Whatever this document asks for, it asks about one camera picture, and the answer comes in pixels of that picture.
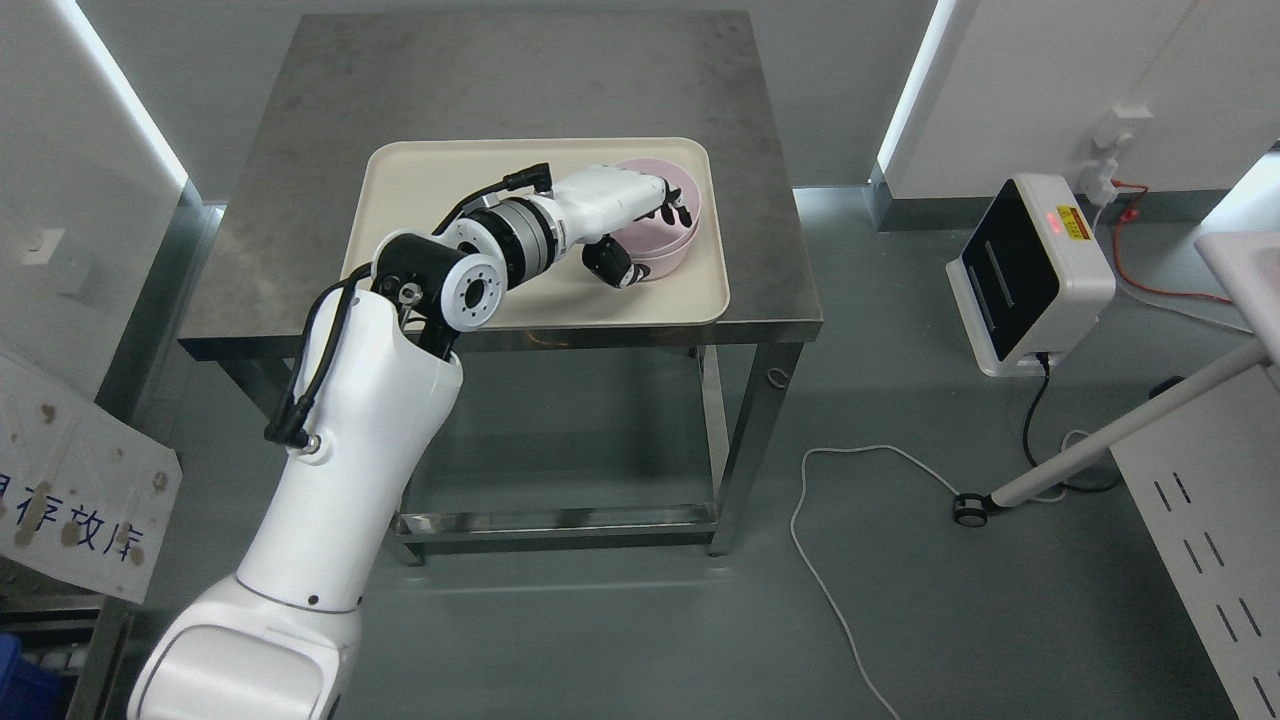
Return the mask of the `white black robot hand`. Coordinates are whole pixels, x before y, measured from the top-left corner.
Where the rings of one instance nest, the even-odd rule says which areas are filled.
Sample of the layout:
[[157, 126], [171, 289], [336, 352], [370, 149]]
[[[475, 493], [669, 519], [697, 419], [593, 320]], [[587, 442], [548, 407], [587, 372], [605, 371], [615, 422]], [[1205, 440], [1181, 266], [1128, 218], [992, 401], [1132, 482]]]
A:
[[573, 246], [594, 243], [663, 206], [701, 210], [696, 182], [617, 165], [594, 165], [558, 179], [549, 199], [557, 261]]

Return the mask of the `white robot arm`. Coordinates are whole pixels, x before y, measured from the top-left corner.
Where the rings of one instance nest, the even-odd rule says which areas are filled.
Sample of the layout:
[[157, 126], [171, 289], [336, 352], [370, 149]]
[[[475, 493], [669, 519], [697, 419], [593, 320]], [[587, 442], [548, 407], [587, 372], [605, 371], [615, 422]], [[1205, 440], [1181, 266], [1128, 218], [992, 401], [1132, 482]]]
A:
[[552, 187], [545, 163], [508, 174], [316, 297], [264, 432], [287, 454], [275, 495], [239, 566], [165, 630], [127, 717], [333, 716], [381, 538], [465, 380], [454, 342], [562, 247], [538, 209]]

